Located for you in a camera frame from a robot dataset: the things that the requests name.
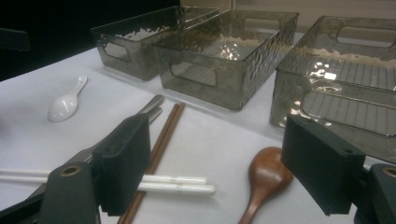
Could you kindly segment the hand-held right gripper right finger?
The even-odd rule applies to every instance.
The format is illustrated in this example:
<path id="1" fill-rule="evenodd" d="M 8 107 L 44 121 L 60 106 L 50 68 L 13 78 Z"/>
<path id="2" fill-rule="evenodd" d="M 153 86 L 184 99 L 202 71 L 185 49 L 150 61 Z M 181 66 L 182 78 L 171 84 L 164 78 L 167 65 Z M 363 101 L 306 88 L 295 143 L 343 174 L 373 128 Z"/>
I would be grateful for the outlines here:
<path id="1" fill-rule="evenodd" d="M 355 224 L 396 224 L 396 165 L 365 168 L 365 159 L 312 119 L 287 117 L 282 162 L 325 215 L 345 215 L 356 206 Z"/>

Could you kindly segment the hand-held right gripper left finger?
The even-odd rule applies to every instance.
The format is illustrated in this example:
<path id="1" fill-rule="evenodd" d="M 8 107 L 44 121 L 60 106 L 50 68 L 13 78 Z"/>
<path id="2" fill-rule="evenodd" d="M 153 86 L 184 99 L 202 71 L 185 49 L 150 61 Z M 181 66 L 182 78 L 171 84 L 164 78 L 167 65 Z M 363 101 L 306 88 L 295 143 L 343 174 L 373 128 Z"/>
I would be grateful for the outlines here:
<path id="1" fill-rule="evenodd" d="M 49 174 L 38 224 L 101 224 L 124 214 L 149 166 L 149 117 L 125 119 L 92 151 Z"/>

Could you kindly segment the white chopstick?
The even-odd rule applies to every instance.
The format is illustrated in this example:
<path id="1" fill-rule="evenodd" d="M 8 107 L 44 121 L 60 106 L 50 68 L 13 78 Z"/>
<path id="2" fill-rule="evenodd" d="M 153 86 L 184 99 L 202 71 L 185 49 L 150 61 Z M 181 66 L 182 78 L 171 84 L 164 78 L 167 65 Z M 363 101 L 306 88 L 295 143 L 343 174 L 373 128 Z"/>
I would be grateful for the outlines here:
<path id="1" fill-rule="evenodd" d="M 47 170 L 13 170 L 0 169 L 1 175 L 26 175 L 35 177 L 44 177 L 50 174 Z M 190 177 L 190 176 L 172 176 L 172 175 L 143 175 L 143 182 L 151 183 L 186 183 L 186 184 L 206 184 L 205 177 Z"/>
<path id="2" fill-rule="evenodd" d="M 0 181 L 44 184 L 46 177 L 0 176 Z M 190 195 L 214 195 L 217 191 L 211 185 L 189 185 L 173 183 L 142 182 L 138 186 L 140 191 L 177 193 Z"/>

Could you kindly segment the brown wooden spoon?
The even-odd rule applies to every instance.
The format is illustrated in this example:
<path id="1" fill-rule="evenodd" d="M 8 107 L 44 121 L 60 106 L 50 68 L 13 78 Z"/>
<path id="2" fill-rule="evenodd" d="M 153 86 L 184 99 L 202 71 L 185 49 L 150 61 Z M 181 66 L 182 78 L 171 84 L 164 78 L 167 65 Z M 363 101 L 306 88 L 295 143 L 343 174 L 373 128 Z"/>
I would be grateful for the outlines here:
<path id="1" fill-rule="evenodd" d="M 249 200 L 238 224 L 251 224 L 262 205 L 292 182 L 293 174 L 281 157 L 279 147 L 266 147 L 251 161 L 248 167 Z"/>

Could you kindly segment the metal fork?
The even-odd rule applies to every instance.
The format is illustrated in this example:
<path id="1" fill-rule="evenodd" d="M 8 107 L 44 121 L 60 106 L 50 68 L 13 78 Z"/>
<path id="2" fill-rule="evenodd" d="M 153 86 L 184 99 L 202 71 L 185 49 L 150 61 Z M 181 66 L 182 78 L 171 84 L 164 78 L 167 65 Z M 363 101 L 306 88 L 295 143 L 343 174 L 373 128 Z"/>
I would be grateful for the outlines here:
<path id="1" fill-rule="evenodd" d="M 158 118 L 163 110 L 160 107 L 156 107 L 151 109 L 148 112 L 148 123 L 151 124 L 156 118 Z"/>

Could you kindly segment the smoky clear plastic bin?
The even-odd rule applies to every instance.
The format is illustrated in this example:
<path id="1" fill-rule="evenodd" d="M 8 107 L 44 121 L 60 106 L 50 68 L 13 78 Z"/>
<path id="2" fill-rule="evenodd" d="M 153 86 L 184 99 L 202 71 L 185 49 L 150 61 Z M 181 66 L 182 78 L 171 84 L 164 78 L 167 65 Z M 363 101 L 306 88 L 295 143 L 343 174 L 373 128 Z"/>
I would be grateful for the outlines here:
<path id="1" fill-rule="evenodd" d="M 292 48 L 299 14 L 228 10 L 154 44 L 164 88 L 240 110 Z"/>
<path id="2" fill-rule="evenodd" d="M 276 68 L 270 122 L 289 114 L 396 164 L 396 20 L 320 17 Z"/>
<path id="3" fill-rule="evenodd" d="M 142 80 L 159 74 L 153 44 L 219 14 L 216 7 L 167 7 L 91 29 L 104 66 Z"/>

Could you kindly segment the white ceramic spoon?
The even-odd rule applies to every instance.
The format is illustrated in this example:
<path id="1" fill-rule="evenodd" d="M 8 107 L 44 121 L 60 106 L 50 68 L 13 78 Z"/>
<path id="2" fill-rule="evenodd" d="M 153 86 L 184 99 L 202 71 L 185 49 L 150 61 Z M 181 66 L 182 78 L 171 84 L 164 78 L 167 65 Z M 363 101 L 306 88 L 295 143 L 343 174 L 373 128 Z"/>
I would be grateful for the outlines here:
<path id="1" fill-rule="evenodd" d="M 48 120 L 61 122 L 70 119 L 78 108 L 78 95 L 88 81 L 87 76 L 78 78 L 77 86 L 69 93 L 58 97 L 49 107 Z"/>

